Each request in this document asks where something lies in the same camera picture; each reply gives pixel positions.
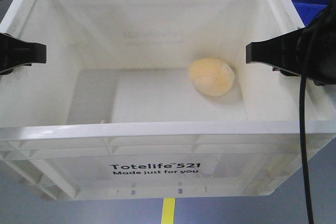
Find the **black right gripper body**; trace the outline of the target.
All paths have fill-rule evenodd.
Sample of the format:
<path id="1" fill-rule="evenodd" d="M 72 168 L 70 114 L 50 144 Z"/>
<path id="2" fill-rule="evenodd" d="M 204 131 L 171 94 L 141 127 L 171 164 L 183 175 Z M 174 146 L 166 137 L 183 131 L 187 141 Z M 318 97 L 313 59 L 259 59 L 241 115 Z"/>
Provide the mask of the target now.
<path id="1" fill-rule="evenodd" d="M 304 63 L 307 78 L 317 86 L 335 85 L 335 10 L 323 9 L 311 23 L 282 36 L 285 76 L 301 76 Z"/>

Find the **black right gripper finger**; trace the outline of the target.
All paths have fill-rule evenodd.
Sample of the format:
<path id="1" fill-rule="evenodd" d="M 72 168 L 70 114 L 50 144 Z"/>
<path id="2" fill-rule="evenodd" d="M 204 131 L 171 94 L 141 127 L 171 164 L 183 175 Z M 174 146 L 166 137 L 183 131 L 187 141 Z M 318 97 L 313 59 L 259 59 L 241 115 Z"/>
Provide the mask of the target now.
<path id="1" fill-rule="evenodd" d="M 246 46 L 246 63 L 263 63 L 281 73 L 302 73 L 310 33 L 304 28 L 284 35 L 251 42 Z"/>

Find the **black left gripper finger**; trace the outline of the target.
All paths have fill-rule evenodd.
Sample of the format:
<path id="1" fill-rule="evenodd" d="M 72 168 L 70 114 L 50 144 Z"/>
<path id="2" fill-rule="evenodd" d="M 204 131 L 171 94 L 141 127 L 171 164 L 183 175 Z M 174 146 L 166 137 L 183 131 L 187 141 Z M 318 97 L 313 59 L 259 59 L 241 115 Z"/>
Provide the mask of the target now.
<path id="1" fill-rule="evenodd" d="M 46 45 L 22 41 L 9 34 L 1 33 L 1 74 L 10 74 L 20 66 L 46 62 Z"/>

